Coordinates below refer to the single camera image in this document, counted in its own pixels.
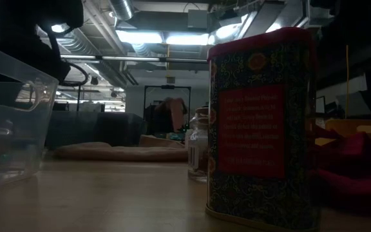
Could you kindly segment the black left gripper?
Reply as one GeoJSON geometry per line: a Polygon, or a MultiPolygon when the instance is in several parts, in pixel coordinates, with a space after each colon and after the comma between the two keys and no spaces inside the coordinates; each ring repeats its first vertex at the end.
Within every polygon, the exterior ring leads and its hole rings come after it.
{"type": "Polygon", "coordinates": [[[0,52],[42,71],[62,82],[70,65],[62,61],[59,52],[41,41],[33,26],[30,31],[8,24],[0,28],[0,52]]]}

